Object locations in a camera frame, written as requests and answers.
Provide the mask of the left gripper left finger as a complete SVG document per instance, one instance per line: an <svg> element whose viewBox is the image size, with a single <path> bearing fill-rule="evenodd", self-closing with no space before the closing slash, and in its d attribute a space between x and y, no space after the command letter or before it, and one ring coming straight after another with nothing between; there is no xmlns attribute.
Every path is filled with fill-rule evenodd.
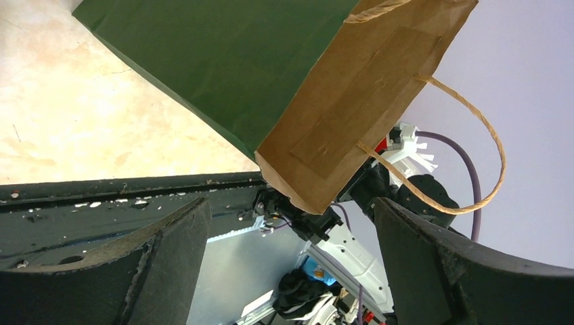
<svg viewBox="0 0 574 325"><path fill-rule="evenodd" d="M197 198L63 264L1 272L2 324L185 324L212 220Z"/></svg>

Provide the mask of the green brown paper bag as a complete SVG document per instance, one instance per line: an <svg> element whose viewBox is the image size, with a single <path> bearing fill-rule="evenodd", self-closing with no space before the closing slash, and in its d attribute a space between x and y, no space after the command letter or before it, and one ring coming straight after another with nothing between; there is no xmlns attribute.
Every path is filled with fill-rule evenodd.
<svg viewBox="0 0 574 325"><path fill-rule="evenodd" d="M433 77L476 1L82 1L135 72L322 214Z"/></svg>

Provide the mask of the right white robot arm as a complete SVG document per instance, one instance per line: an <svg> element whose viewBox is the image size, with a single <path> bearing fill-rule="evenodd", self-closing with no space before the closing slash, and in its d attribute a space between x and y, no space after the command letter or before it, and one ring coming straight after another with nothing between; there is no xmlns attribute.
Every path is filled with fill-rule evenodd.
<svg viewBox="0 0 574 325"><path fill-rule="evenodd" d="M421 131L409 125L399 125L393 127L375 151L389 163L403 163L410 158L428 172L432 172L436 166L431 164L431 159L417 152L420 137L443 142L460 155L470 173L473 195L478 198L481 188L473 162L460 145L444 135ZM332 205L337 206L340 202L353 200L369 219L373 219L374 200L377 197L389 198L443 228L448 228L454 220L453 215L440 212L416 197L397 176L392 175L374 158L367 159ZM313 247L337 260L343 269L355 278L360 293L368 292L381 312L391 312L393 302L382 262L376 261L358 243L351 230L342 225L332 208L328 208L323 215L314 217L293 206L285 195L270 188L258 192L254 211L265 217L281 217L302 240L311 242Z"/></svg>

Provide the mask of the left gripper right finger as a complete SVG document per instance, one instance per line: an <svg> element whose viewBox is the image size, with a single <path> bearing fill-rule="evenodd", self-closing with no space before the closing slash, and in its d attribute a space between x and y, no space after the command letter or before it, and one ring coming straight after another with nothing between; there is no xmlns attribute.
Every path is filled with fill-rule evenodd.
<svg viewBox="0 0 574 325"><path fill-rule="evenodd" d="M572 324L573 270L508 255L386 198L374 223L400 324Z"/></svg>

